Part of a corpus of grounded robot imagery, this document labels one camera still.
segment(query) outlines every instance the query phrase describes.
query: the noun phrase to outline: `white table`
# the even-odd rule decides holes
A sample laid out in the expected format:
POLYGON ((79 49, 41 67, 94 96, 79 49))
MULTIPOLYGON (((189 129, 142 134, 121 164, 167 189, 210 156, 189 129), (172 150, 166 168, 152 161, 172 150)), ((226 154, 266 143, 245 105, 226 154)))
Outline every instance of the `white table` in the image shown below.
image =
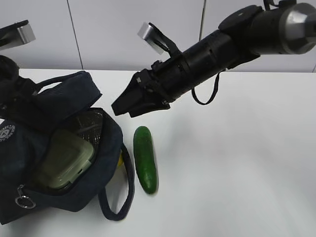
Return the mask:
MULTIPOLYGON (((21 70, 35 81, 69 70, 21 70)), ((95 104, 132 137, 148 126, 159 191, 136 178, 130 213, 106 220, 98 200, 78 213, 49 208, 0 226, 1 237, 315 237, 316 74, 222 73, 217 97, 200 106, 190 93, 169 111, 115 117, 111 103, 134 72, 90 71, 103 93, 95 104)), ((213 80, 197 88, 206 100, 213 80)), ((108 185, 112 206, 127 194, 122 170, 108 185)))

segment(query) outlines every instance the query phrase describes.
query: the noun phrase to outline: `navy blue bag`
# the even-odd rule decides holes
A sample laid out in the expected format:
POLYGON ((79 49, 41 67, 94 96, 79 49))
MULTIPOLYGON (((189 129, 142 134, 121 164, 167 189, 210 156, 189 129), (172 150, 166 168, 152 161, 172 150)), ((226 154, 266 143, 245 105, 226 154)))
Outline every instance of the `navy blue bag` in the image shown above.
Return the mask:
POLYGON ((122 131, 103 109, 91 108, 101 93, 89 73, 81 71, 43 81, 37 84, 38 91, 56 82, 60 83, 33 95, 29 102, 43 115, 41 118, 50 121, 34 118, 38 120, 32 122, 34 126, 47 128, 46 132, 9 119, 0 124, 0 222, 6 224, 46 207, 76 212, 96 195, 104 216, 121 220, 127 215, 134 196, 134 169, 123 144, 122 131), (78 130, 79 118, 80 125, 85 123, 85 127, 78 130), (79 137, 93 145, 95 153, 92 165, 68 189, 51 192, 34 187, 30 178, 45 160, 51 137, 60 128, 77 131, 79 137), (121 152, 128 196, 115 214, 109 208, 105 186, 114 175, 121 152))

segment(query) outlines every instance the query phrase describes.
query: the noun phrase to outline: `black robotic arm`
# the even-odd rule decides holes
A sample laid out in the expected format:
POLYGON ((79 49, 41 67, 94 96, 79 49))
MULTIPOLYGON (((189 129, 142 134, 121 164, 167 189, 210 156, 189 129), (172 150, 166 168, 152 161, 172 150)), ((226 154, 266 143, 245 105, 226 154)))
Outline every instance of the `black robotic arm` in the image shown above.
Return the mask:
POLYGON ((278 5, 264 0, 264 5, 266 10, 251 5, 233 13, 218 30, 184 52, 153 24, 143 25, 139 35, 155 49, 168 52, 170 58, 135 73, 112 104, 114 113, 136 117, 170 109, 169 104, 189 90, 198 103, 208 104, 216 95, 220 72, 263 54, 304 54, 315 46, 316 9, 312 5, 295 0, 282 0, 278 5), (194 87, 216 74, 210 100, 199 102, 194 87))

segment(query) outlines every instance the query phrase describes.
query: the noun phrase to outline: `bag strap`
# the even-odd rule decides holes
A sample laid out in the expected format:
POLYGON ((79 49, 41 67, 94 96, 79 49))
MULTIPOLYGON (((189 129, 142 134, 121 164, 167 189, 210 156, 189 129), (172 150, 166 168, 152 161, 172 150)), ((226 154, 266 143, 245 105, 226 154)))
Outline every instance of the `bag strap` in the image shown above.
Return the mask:
POLYGON ((47 79, 44 81, 41 81, 40 83, 37 83, 37 90, 40 91, 43 87, 54 84, 54 83, 58 83, 58 82, 64 82, 65 80, 75 77, 76 75, 80 75, 85 71, 79 71, 70 75, 65 75, 65 76, 60 76, 60 77, 56 77, 56 78, 51 78, 51 79, 47 79))
POLYGON ((121 210, 117 214, 115 214, 110 209, 106 190, 102 189, 102 191, 99 193, 99 202, 100 202, 100 206, 101 206, 101 210, 103 212, 103 215, 105 216, 105 218, 112 220, 112 221, 120 221, 127 216, 128 211, 130 209, 130 206, 132 204, 132 201, 134 198, 134 192, 135 192, 134 169, 133 169, 133 165, 132 165, 129 153, 128 153, 124 144, 122 145, 122 158, 124 161, 127 179, 128 179, 128 195, 127 195, 127 198, 126 198, 125 203, 123 204, 121 210))

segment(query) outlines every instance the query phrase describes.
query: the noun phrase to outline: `logo patch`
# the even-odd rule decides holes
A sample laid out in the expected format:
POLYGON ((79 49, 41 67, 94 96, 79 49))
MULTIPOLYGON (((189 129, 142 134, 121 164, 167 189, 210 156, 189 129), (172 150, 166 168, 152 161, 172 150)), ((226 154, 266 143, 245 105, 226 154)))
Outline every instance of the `logo patch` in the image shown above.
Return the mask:
POLYGON ((0 130, 0 142, 3 142, 9 139, 15 131, 14 125, 5 126, 3 129, 0 130))

